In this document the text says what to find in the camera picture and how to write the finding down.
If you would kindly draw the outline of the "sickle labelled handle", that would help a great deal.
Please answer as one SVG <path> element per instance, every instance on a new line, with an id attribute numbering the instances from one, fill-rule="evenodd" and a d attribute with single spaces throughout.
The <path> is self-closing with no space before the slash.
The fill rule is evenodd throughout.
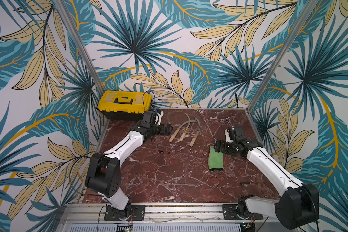
<path id="1" fill-rule="evenodd" d="M 181 134 L 181 137 L 180 137 L 180 141 L 182 142 L 184 140 L 184 137 L 185 135 L 187 134 L 188 130 L 189 130 L 189 126 L 191 124 L 191 121 L 190 121 L 190 117 L 187 113 L 185 113 L 185 115 L 187 116 L 187 119 L 188 119 L 188 122 L 187 122 L 187 125 L 185 127 L 185 129 L 183 130 L 182 134 Z"/>

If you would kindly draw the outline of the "green rag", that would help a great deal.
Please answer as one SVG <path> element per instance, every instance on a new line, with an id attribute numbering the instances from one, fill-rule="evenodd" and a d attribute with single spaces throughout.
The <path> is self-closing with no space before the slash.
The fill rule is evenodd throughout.
<path id="1" fill-rule="evenodd" d="M 209 149 L 208 168 L 211 172 L 224 170 L 223 153 L 216 152 L 213 146 Z"/>

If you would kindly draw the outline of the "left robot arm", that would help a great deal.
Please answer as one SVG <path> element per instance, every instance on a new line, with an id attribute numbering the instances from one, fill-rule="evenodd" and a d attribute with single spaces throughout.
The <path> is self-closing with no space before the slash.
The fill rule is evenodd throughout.
<path id="1" fill-rule="evenodd" d="M 170 135 L 173 127 L 161 124 L 163 111 L 146 111 L 143 118 L 113 148 L 94 153 L 90 159 L 85 186 L 102 196 L 113 209 L 128 208 L 129 197 L 121 189 L 121 165 L 148 139 L 156 135 Z"/>

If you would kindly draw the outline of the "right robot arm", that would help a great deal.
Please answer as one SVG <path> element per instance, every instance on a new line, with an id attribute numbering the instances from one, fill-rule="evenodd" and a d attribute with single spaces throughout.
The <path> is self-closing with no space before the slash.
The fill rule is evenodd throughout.
<path id="1" fill-rule="evenodd" d="M 248 140 L 241 126 L 225 130 L 225 140 L 217 140 L 214 150 L 230 156 L 241 156 L 253 163 L 272 183 L 280 199 L 257 196 L 239 198 L 233 211 L 236 218 L 252 219 L 265 215 L 278 219 L 289 230 L 319 220 L 319 191 L 305 184 L 283 168 L 257 140 Z"/>

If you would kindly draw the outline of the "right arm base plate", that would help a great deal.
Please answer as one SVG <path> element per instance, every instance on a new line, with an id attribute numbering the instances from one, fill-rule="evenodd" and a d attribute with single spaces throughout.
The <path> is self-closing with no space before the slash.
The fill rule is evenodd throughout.
<path id="1" fill-rule="evenodd" d="M 241 204 L 222 205 L 222 213 L 225 220 L 262 220 L 263 215 L 250 213 L 246 207 Z"/>

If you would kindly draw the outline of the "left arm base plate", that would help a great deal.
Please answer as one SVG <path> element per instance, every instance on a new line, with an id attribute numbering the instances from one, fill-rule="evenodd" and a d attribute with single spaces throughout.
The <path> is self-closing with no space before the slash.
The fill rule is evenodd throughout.
<path id="1" fill-rule="evenodd" d="M 145 205 L 131 205 L 128 204 L 124 210 L 117 210 L 112 206 L 106 207 L 104 216 L 105 221 L 128 221 L 130 219 L 135 221 L 143 221 L 145 217 Z"/>

